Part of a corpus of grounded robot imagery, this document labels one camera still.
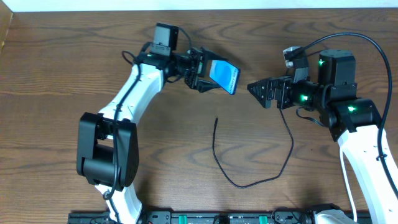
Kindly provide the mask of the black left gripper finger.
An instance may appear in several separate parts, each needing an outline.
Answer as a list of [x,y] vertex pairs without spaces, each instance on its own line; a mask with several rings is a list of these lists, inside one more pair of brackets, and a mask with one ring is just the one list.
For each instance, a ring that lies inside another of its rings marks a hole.
[[219,84],[214,83],[214,82],[210,82],[207,80],[198,80],[197,81],[197,90],[200,93],[204,93],[206,91],[215,89],[215,88],[220,88]]
[[227,61],[228,60],[227,58],[222,57],[221,55],[217,54],[216,52],[214,52],[206,47],[202,47],[201,51],[203,52],[204,61],[208,61],[208,60]]

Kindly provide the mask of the blue Galaxy smartphone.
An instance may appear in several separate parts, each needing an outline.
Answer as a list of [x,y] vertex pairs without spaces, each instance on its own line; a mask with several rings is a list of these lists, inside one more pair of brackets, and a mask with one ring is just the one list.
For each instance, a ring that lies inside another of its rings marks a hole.
[[213,60],[210,68],[210,78],[230,95],[236,93],[240,69],[224,60]]

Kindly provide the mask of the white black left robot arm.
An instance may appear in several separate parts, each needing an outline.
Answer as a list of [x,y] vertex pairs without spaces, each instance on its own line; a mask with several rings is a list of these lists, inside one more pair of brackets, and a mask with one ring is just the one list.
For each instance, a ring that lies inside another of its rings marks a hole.
[[116,223],[142,221],[142,202],[133,180],[139,166],[137,125],[166,83],[183,79],[200,93],[218,88],[204,80],[209,63],[225,58],[205,47],[177,53],[178,26],[158,23],[154,39],[127,62],[131,74],[118,94],[98,113],[86,112],[78,127],[76,171],[102,194]]

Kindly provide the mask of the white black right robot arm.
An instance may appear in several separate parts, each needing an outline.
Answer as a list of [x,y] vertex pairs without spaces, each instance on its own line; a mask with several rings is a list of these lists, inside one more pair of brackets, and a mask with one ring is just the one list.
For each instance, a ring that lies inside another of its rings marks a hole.
[[391,188],[397,183],[397,164],[392,156],[381,115],[370,99],[356,95],[356,60],[349,50],[320,52],[318,80],[308,76],[305,53],[287,60],[291,75],[266,78],[247,86],[263,108],[276,100],[284,110],[299,106],[320,114],[341,152],[351,164],[373,223],[397,223],[397,197]]

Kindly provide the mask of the brown wooden side panel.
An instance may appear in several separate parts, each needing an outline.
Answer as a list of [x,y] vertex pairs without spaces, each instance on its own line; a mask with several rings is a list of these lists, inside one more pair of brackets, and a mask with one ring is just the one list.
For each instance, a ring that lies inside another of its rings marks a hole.
[[0,41],[1,41],[1,50],[3,50],[6,37],[9,31],[9,27],[11,25],[11,21],[14,13],[6,6],[6,4],[1,1],[0,2]]

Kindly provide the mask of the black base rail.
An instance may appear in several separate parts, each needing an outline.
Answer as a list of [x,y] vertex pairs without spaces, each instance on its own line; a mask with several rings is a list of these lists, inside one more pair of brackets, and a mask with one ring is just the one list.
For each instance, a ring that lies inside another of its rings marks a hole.
[[148,211],[133,212],[131,214],[119,213],[118,216],[111,212],[72,212],[68,214],[67,223],[141,223],[141,224],[311,224],[312,218],[306,213],[277,210],[270,213],[193,213]]

